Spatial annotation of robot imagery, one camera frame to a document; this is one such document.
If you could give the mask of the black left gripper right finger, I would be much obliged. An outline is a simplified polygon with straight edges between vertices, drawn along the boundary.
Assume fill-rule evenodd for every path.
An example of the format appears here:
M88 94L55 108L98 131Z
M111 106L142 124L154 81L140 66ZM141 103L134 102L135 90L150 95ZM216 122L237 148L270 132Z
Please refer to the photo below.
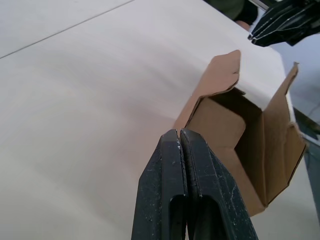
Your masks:
M257 234L237 183L204 138L180 131L187 188L187 230L191 240L255 240Z

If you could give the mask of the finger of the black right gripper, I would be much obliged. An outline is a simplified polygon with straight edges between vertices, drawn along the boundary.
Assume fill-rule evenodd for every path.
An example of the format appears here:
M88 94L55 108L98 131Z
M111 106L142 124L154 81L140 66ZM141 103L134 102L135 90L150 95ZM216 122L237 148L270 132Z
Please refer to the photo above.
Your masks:
M277 40L277 27L281 23L280 2L272 5L249 34L249 40Z
M308 13L265 13L251 32L251 43L268 47L287 43L294 46L316 33L316 16Z

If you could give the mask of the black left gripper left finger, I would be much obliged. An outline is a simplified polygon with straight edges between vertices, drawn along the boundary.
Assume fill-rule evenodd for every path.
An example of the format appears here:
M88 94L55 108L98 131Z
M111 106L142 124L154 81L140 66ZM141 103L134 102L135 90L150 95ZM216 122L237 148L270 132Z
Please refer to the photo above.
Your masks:
M185 239L187 200L184 154L177 130L171 129L160 137L139 178L131 239Z

